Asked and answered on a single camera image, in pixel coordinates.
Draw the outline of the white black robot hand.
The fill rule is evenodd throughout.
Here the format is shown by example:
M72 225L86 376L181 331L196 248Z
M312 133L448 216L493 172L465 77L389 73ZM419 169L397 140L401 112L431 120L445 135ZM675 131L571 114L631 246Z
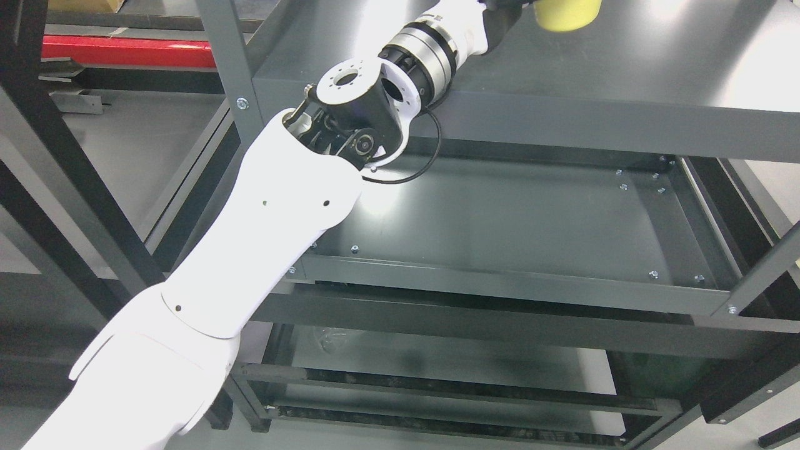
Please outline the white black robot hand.
M514 16L534 1L438 1L420 17L431 20L442 29L445 38L454 44L459 60L485 54L491 48L486 29L488 23L503 14Z

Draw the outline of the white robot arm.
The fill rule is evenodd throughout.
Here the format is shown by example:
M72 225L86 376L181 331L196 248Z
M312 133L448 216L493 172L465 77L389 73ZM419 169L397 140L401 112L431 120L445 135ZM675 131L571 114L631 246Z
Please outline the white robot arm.
M163 449L211 407L242 330L289 268L349 216L362 170L402 153L486 38L424 14L378 55L337 63L276 114L194 249L138 293L72 366L74 387L26 449Z

